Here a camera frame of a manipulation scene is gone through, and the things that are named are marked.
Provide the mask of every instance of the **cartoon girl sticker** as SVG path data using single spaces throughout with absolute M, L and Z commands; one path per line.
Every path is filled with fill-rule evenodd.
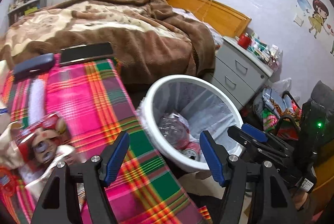
M 321 27 L 323 27 L 325 32 L 328 33 L 324 27 L 324 23 L 329 12 L 327 6 L 325 6 L 325 4 L 320 0 L 313 0 L 313 8 L 314 13 L 312 17 L 309 17 L 310 24 L 312 25 L 309 32 L 315 29 L 314 38 L 317 38 L 317 34 L 321 32 Z

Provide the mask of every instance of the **trash can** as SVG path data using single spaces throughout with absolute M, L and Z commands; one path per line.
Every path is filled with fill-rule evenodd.
M 178 112 L 188 120 L 190 134 L 199 139 L 208 130 L 217 144 L 229 154 L 240 156 L 244 147 L 227 134 L 228 127 L 241 128 L 243 121 L 231 100 L 212 84 L 188 75 L 170 75 L 156 81 L 148 90 L 139 110 L 139 117 L 153 145 L 186 172 L 208 171 L 205 158 L 187 158 L 163 137 L 158 129 L 164 114 Z

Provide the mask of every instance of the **nightstand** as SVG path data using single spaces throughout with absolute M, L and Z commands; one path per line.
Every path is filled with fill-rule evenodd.
M 234 38 L 223 38 L 224 43 L 216 53 L 215 71 L 203 79 L 225 93 L 240 110 L 273 75 L 273 70 Z

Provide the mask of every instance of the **fleece blanket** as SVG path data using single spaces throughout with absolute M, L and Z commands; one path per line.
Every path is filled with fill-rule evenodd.
M 169 170 L 142 130 L 114 65 L 108 59 L 60 68 L 38 76 L 46 84 L 46 112 L 59 112 L 71 133 L 71 145 L 85 158 L 100 154 L 120 131 L 130 135 L 130 148 L 117 179 L 106 195 L 122 224 L 204 224 L 207 210 L 199 210 Z M 12 120 L 28 121 L 31 79 L 13 82 L 9 75 L 2 95 Z M 18 224 L 28 224 L 35 201 L 17 170 L 7 171 L 14 193 L 0 187 L 0 199 Z M 84 224 L 91 223 L 87 205 Z
M 214 42 L 201 22 L 174 13 L 165 0 L 70 0 L 13 24 L 0 59 L 15 64 L 62 48 L 110 42 L 124 84 L 214 69 Z

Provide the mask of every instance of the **wooden furniture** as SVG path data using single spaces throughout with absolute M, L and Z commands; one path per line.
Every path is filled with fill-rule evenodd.
M 204 79 L 223 91 L 240 110 L 273 71 L 253 53 L 240 47 L 234 38 L 223 38 L 224 44 L 216 53 L 214 74 L 208 73 Z
M 166 0 L 174 8 L 192 12 L 200 21 L 209 23 L 221 35 L 240 36 L 251 19 L 239 11 L 214 0 Z
M 38 7 L 42 8 L 47 5 L 47 0 L 30 0 L 21 6 L 14 8 L 8 12 L 9 26 L 16 23 L 21 16 L 24 16 L 24 12 L 30 8 Z

